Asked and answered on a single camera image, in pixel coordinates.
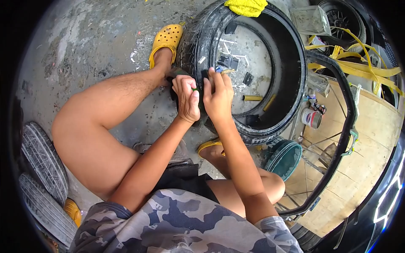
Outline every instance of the hand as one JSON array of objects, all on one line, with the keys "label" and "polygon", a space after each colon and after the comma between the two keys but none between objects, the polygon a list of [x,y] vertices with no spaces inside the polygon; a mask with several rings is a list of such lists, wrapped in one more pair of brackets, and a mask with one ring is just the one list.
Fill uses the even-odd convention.
[{"label": "hand", "polygon": [[204,78],[204,106],[205,110],[215,124],[224,120],[231,120],[231,106],[233,88],[231,79],[226,74],[216,73],[214,68],[209,68],[208,77]]},{"label": "hand", "polygon": [[200,93],[193,91],[197,88],[196,80],[187,75],[177,75],[173,79],[173,90],[179,97],[179,112],[177,116],[191,124],[200,119]]}]

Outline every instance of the plywood board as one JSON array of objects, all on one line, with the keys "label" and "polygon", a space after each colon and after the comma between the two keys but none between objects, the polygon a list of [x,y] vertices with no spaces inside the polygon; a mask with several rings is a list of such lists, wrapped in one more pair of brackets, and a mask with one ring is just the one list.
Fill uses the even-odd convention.
[{"label": "plywood board", "polygon": [[[339,86],[332,83],[331,88],[346,113],[347,108]],[[402,125],[401,113],[386,101],[373,96],[365,91],[360,93],[358,106],[360,114],[356,122],[359,141],[354,147],[355,152],[342,158],[337,172],[320,195],[321,199],[316,207],[298,220],[300,224],[320,237],[325,236],[343,222],[364,200],[385,168],[397,142],[398,130]],[[306,127],[304,138],[311,143],[341,132],[345,121],[345,115],[332,92],[328,98],[317,95],[317,99],[319,104],[327,107],[327,112],[318,130]],[[339,136],[336,136],[317,146],[325,149],[332,142],[337,144],[338,141]],[[322,166],[319,162],[313,162],[317,166]],[[304,167],[301,161],[297,170],[286,181],[286,192],[294,194],[305,192],[306,189],[311,191],[321,178],[320,172],[308,164]],[[294,195],[292,198],[302,204],[306,194]],[[295,207],[286,197],[283,197],[280,202],[289,208]]]}]

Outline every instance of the green bucket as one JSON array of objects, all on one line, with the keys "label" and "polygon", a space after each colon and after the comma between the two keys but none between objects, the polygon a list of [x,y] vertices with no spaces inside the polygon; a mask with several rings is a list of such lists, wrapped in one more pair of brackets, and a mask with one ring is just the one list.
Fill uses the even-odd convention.
[{"label": "green bucket", "polygon": [[293,140],[277,136],[267,143],[267,162],[264,169],[279,175],[286,181],[300,162],[303,149]]}]

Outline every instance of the gray camouflage t-shirt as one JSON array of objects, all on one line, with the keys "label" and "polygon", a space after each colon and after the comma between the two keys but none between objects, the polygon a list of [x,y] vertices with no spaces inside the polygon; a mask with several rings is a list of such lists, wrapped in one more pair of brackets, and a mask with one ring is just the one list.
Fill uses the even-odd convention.
[{"label": "gray camouflage t-shirt", "polygon": [[156,191],[134,215],[114,202],[92,206],[72,252],[302,252],[283,219],[252,225],[205,197],[179,189]]}]

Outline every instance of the leg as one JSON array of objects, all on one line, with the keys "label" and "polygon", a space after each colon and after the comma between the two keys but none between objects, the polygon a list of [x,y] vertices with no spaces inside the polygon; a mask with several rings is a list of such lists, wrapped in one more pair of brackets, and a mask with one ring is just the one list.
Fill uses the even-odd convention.
[{"label": "leg", "polygon": [[[239,197],[229,175],[229,167],[221,145],[207,147],[201,150],[200,155],[214,165],[227,179],[207,181],[220,204],[232,212],[245,217],[245,207]],[[267,196],[272,204],[281,199],[285,191],[283,180],[276,174],[258,168]]]},{"label": "leg", "polygon": [[52,125],[61,160],[91,192],[107,199],[139,153],[119,143],[108,130],[124,121],[171,68],[172,53],[161,48],[151,70],[103,80],[73,95]]}]

